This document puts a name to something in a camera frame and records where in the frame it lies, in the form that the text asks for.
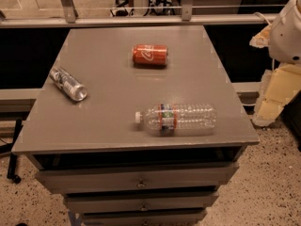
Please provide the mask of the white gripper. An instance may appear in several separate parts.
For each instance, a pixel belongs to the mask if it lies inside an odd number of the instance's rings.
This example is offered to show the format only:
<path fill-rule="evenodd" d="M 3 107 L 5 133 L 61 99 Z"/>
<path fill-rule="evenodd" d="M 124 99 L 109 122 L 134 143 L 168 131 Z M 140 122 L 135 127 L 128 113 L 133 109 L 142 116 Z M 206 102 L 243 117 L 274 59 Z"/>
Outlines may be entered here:
<path fill-rule="evenodd" d="M 252 122 L 266 127 L 301 91 L 301 0 L 289 0 L 272 25 L 253 36 L 249 45 L 269 46 L 270 57 L 285 62 L 273 71 L 266 70 L 261 77 Z"/>

